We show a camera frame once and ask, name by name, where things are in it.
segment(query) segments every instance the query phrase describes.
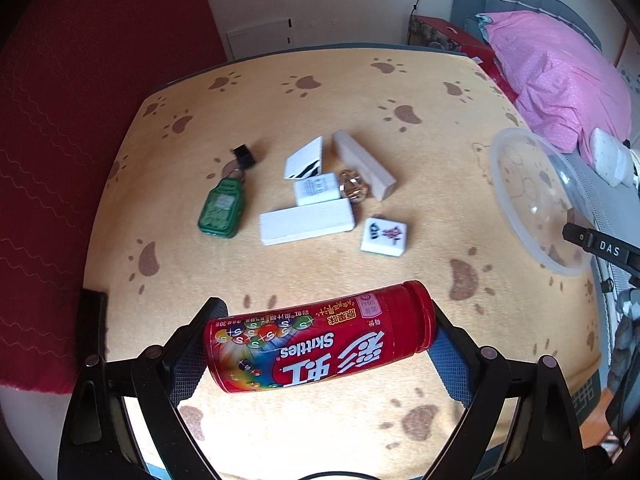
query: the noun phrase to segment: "gray headboard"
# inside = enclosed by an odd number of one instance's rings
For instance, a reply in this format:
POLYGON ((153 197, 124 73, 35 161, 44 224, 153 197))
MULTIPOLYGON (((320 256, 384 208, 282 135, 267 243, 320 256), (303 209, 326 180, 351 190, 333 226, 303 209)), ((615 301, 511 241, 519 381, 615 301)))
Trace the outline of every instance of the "gray headboard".
POLYGON ((560 0, 453 0, 449 21, 473 37, 482 40, 475 18, 480 12, 532 10, 544 12, 581 34, 595 48, 602 50, 599 38, 591 27, 570 7, 560 0))

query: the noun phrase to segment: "wooden floor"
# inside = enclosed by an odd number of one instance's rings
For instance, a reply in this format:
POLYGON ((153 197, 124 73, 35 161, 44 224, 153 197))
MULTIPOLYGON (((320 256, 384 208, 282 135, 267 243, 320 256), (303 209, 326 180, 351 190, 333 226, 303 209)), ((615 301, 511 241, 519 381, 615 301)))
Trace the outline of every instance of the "wooden floor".
POLYGON ((593 410, 587 420, 580 426, 580 436, 582 437, 582 447, 597 446, 601 443, 607 433, 609 433, 609 423, 605 418, 605 411, 611 402, 613 394, 604 389, 600 396, 600 402, 596 409, 593 410))

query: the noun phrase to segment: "cable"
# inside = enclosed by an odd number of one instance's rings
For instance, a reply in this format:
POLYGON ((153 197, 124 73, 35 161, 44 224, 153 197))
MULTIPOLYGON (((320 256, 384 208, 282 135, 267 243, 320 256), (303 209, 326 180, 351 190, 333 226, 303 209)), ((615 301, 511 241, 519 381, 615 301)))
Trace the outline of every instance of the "cable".
POLYGON ((325 476, 351 476, 353 478, 362 478, 363 480, 380 480, 375 476, 364 473, 353 473, 351 471, 324 471, 323 473, 313 473, 311 475, 303 476, 298 480, 313 480, 314 478, 324 478, 325 476))
POLYGON ((625 386, 622 389, 622 401, 620 403, 620 413, 618 414, 618 434, 620 436, 620 447, 622 449, 625 449, 625 434, 622 431, 622 424, 623 424, 623 413, 625 412, 626 390, 628 389, 628 386, 629 386, 629 377, 631 377, 631 370, 633 369, 634 364, 636 363, 636 358, 638 358, 638 349, 640 349, 640 345, 636 345, 636 348, 634 349, 634 354, 631 356, 631 364, 629 365, 629 370, 626 372, 625 386))
POLYGON ((411 18, 414 16, 414 12, 418 8, 419 3, 420 3, 420 0, 415 1, 414 8, 411 10, 411 14, 409 14, 409 31, 407 32, 407 36, 406 36, 406 44, 411 43, 411 18))

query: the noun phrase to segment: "blue textured gripper pad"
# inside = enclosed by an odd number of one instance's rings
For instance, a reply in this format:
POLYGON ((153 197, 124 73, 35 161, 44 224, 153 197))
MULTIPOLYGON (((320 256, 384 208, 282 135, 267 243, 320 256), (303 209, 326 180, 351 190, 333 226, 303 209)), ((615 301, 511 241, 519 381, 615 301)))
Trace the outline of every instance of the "blue textured gripper pad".
POLYGON ((462 402, 465 408, 471 406, 474 394, 471 391, 469 369, 447 333, 440 327, 437 327, 436 338, 427 348, 427 353, 449 397, 462 402))

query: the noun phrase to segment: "pink blanket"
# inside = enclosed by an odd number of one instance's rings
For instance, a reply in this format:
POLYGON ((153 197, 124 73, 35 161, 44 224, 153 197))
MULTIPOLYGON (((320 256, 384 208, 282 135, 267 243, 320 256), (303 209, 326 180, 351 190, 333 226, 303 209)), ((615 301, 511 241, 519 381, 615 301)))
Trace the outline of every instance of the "pink blanket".
POLYGON ((563 153, 576 145, 593 165, 589 140, 598 127, 621 142, 631 132, 631 98, 613 65, 578 32, 528 10, 485 14, 487 41, 518 93, 531 131, 563 153))

